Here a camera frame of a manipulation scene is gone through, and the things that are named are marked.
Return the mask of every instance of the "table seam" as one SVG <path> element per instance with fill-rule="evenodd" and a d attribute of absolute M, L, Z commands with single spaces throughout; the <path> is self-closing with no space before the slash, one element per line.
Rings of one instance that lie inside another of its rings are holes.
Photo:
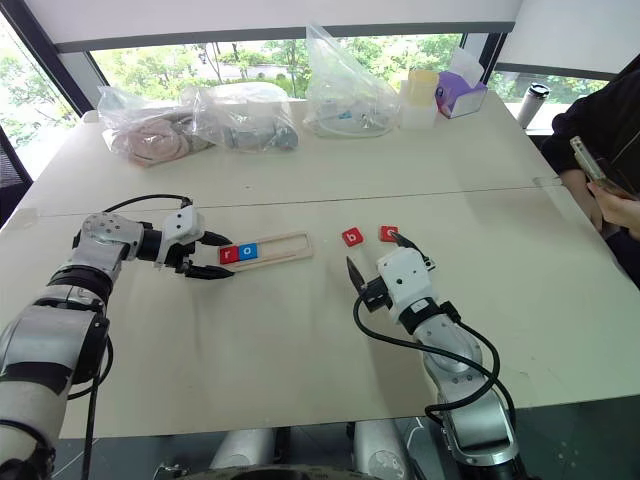
<path fill-rule="evenodd" d="M 478 193 L 478 192 L 501 192 L 501 191 L 511 191 L 511 190 L 542 190 L 547 186 L 522 186 L 522 187 L 504 187 L 504 188 L 481 188 L 481 189 L 473 189 L 473 190 L 456 190 L 456 191 L 446 191 L 446 192 L 431 192 L 431 193 L 403 193 L 398 195 L 373 195 L 366 197 L 347 197 L 347 198 L 328 198 L 323 200 L 297 200 L 297 201 L 288 201 L 288 202 L 258 202 L 258 203 L 239 203 L 239 204 L 225 204 L 225 205 L 200 205 L 196 204 L 198 209 L 222 209 L 222 208 L 236 208 L 236 207 L 269 207 L 269 206 L 286 206 L 286 205 L 307 205 L 314 203 L 334 203 L 334 202 L 353 202 L 353 201 L 362 201 L 362 200 L 384 200 L 384 199 L 400 199 L 400 198 L 417 198 L 417 197 L 430 197 L 436 195 L 454 195 L 454 194 L 462 194 L 462 193 Z M 24 207 L 24 209 L 36 209 L 37 207 Z M 122 209 L 118 210 L 119 213 L 138 213 L 138 212 L 162 212 L 162 211 L 172 211 L 174 209 L 171 208 L 146 208 L 146 209 L 136 209 L 136 210 L 127 210 Z M 72 212 L 72 213 L 54 213 L 54 214 L 42 214 L 38 215 L 40 218 L 55 218 L 55 217 L 70 217 L 70 216 L 79 216 L 79 215 L 91 215 L 92 213 L 96 213 L 94 211 L 88 212 Z"/>

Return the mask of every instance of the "silver robot arm segment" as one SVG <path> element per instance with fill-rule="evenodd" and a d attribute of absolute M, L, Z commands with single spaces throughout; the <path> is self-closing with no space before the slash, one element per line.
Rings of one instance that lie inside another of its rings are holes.
<path fill-rule="evenodd" d="M 69 390 L 99 373 L 106 306 L 123 261 L 149 260 L 194 278 L 233 275 L 194 266 L 196 241 L 231 243 L 206 232 L 192 205 L 169 215 L 162 231 L 108 212 L 85 219 L 69 259 L 0 336 L 0 479 L 49 478 Z"/>
<path fill-rule="evenodd" d="M 433 261 L 404 237 L 394 236 L 399 247 L 378 260 L 380 276 L 368 283 L 347 259 L 362 303 L 369 311 L 389 308 L 392 320 L 419 344 L 482 364 L 480 345 L 457 325 L 455 308 L 449 302 L 437 303 L 429 274 Z M 487 382 L 485 375 L 455 359 L 423 352 L 423 362 L 442 404 L 465 399 Z M 468 405 L 443 409 L 440 416 L 444 440 L 464 478 L 527 478 L 513 426 L 495 391 L 486 391 Z"/>

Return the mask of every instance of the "plastic bag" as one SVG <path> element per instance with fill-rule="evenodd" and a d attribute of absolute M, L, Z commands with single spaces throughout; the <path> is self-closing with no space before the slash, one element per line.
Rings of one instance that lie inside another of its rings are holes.
<path fill-rule="evenodd" d="M 311 80 L 305 125 L 319 136 L 374 137 L 398 122 L 400 98 L 317 25 L 307 26 Z"/>
<path fill-rule="evenodd" d="M 193 106 L 151 102 L 113 87 L 102 93 L 98 115 L 112 152 L 144 166 L 182 158 L 209 146 L 193 135 Z"/>
<path fill-rule="evenodd" d="M 287 92 L 266 82 L 185 90 L 193 97 L 194 133 L 209 142 L 246 152 L 298 146 Z"/>

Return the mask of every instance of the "bottle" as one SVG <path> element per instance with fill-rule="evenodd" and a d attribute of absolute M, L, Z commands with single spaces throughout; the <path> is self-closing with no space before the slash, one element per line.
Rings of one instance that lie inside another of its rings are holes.
<path fill-rule="evenodd" d="M 527 89 L 527 93 L 520 104 L 520 112 L 518 113 L 518 123 L 522 128 L 527 128 L 536 116 L 538 110 L 549 96 L 549 87 L 541 83 L 532 83 Z"/>

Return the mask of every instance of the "purple tissue box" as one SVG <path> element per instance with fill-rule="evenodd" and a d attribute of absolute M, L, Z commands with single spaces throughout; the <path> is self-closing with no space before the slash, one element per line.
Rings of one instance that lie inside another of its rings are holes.
<path fill-rule="evenodd" d="M 436 102 L 443 115 L 448 118 L 477 112 L 487 93 L 487 86 L 478 84 L 469 88 L 467 82 L 455 73 L 440 72 L 440 82 L 436 89 Z"/>

